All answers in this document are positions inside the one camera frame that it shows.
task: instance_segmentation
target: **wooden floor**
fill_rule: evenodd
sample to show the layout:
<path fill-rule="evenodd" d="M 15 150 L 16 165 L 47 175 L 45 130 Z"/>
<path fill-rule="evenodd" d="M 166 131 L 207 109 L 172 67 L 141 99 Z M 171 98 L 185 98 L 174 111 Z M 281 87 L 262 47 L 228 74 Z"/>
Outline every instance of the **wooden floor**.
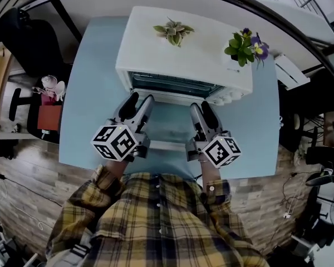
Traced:
<path fill-rule="evenodd" d="M 282 186 L 292 172 L 317 171 L 318 166 L 293 166 L 293 154 L 279 148 L 276 174 L 269 177 L 231 180 L 232 207 L 238 212 L 257 248 L 264 254 L 276 244 L 286 243 L 294 227 L 295 218 L 302 212 L 309 189 L 304 181 L 309 174 L 290 179 L 284 191 L 287 197 L 300 192 L 290 219 L 280 205 Z M 25 140 L 17 146 L 13 160 L 0 158 L 0 173 L 63 204 L 63 202 L 92 174 L 58 162 L 58 146 L 40 140 Z M 32 252 L 44 254 L 47 239 L 61 208 L 9 181 L 0 180 L 0 222 L 7 234 L 15 235 Z"/>

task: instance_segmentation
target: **light blue table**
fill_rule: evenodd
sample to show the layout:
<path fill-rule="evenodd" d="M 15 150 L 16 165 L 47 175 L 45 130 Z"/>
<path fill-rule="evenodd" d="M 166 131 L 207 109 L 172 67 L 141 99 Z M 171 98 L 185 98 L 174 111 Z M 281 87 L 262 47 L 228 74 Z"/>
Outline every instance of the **light blue table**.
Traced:
<path fill-rule="evenodd" d="M 127 17 L 100 17 L 89 23 L 74 61 L 61 122 L 60 162 L 94 169 L 105 161 L 90 145 L 99 126 L 128 96 L 115 71 L 115 61 Z M 221 169 L 222 178 L 274 175 L 276 170 L 279 104 L 272 58 L 264 67 L 253 65 L 253 93 L 223 107 L 215 107 L 224 129 L 230 130 L 243 155 Z M 182 142 L 194 134 L 189 107 L 156 103 L 146 127 L 152 140 Z M 127 172 L 200 174 L 197 161 L 182 152 L 150 150 L 136 158 Z"/>

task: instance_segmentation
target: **plaid shirt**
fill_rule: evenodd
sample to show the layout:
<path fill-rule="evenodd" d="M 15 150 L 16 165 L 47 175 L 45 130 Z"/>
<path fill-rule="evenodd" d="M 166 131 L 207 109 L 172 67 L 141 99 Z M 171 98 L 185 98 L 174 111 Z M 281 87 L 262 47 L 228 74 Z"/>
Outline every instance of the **plaid shirt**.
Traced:
<path fill-rule="evenodd" d="M 121 182 L 100 167 L 64 204 L 47 257 L 90 234 L 82 266 L 268 266 L 237 214 L 226 180 L 136 173 Z"/>

